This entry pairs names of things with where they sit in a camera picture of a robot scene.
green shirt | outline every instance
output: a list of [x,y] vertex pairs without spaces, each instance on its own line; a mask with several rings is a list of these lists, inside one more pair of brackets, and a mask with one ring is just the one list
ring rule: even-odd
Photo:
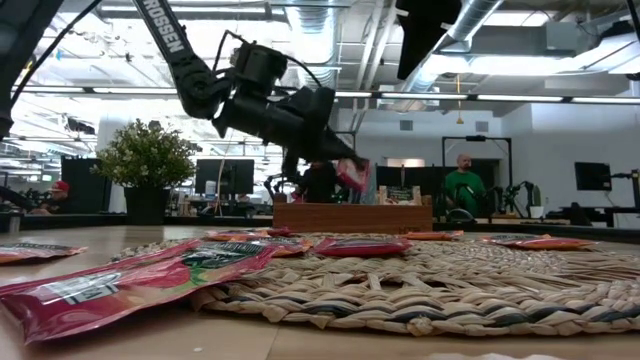
[[449,199],[453,200],[456,205],[467,210],[474,217],[478,216],[479,209],[476,199],[474,199],[466,189],[456,188],[458,184],[466,184],[475,192],[476,195],[482,195],[485,192],[482,179],[480,179],[480,176],[472,172],[461,173],[457,170],[450,173],[445,178],[445,188]]

red cap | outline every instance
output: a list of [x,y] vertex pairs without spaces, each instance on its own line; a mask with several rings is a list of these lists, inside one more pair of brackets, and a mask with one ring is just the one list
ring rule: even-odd
[[51,187],[51,191],[64,191],[69,192],[69,184],[64,181],[56,181]]

person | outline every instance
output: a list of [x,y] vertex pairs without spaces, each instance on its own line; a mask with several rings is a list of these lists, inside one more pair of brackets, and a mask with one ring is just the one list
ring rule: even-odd
[[302,175],[296,189],[297,196],[304,196],[308,203],[332,203],[336,185],[342,186],[336,168],[330,161],[314,161]]
[[51,187],[51,198],[44,201],[37,209],[31,211],[36,215],[69,214],[71,200],[69,198],[69,184],[56,181]]
[[445,178],[447,205],[449,208],[462,208],[477,217],[479,205],[476,197],[485,193],[484,184],[480,176],[471,172],[471,156],[460,154],[457,164],[458,169]]

table surface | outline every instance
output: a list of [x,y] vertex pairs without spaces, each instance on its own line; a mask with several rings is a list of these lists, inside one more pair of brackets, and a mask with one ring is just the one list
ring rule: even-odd
[[[0,236],[0,243],[30,241],[88,246],[80,255],[43,265],[3,266],[0,285],[46,278],[106,263],[121,249],[161,239],[202,235],[204,227],[100,227]],[[605,243],[617,252],[638,245]],[[573,338],[413,338],[311,326],[274,325],[262,318],[197,314],[165,305],[143,310],[88,334],[25,347],[0,316],[2,360],[15,359],[230,359],[230,360],[612,360],[637,359],[637,334]]]

potted plant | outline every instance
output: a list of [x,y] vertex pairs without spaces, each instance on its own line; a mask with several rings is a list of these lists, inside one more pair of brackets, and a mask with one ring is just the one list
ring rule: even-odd
[[93,171],[123,186],[128,223],[161,225],[169,188],[193,175],[194,151],[177,130],[148,126],[140,119],[116,131],[107,148],[97,152]]
[[544,206],[542,206],[542,194],[538,185],[533,187],[532,203],[529,207],[532,219],[540,219],[544,216]]

